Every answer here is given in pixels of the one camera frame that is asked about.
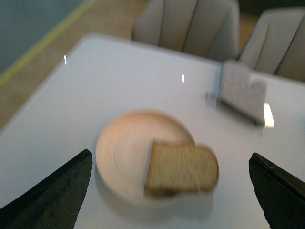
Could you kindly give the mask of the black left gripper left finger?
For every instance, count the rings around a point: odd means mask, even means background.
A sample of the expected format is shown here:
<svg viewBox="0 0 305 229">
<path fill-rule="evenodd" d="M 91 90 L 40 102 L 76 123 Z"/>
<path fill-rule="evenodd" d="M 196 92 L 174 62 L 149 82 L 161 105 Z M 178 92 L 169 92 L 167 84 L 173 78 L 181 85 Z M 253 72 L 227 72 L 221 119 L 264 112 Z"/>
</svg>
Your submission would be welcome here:
<svg viewBox="0 0 305 229">
<path fill-rule="evenodd" d="M 0 210 L 2 229 L 72 229 L 87 193 L 92 153 L 85 149 Z"/>
</svg>

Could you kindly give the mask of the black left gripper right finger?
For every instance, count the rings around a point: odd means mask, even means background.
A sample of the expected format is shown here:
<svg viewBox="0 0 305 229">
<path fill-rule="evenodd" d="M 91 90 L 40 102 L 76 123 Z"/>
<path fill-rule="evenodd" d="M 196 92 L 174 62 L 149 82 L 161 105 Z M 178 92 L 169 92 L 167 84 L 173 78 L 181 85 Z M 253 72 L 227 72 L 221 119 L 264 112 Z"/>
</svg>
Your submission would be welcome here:
<svg viewBox="0 0 305 229">
<path fill-rule="evenodd" d="M 305 227 L 305 183 L 258 153 L 249 160 L 257 200 L 272 229 Z"/>
</svg>

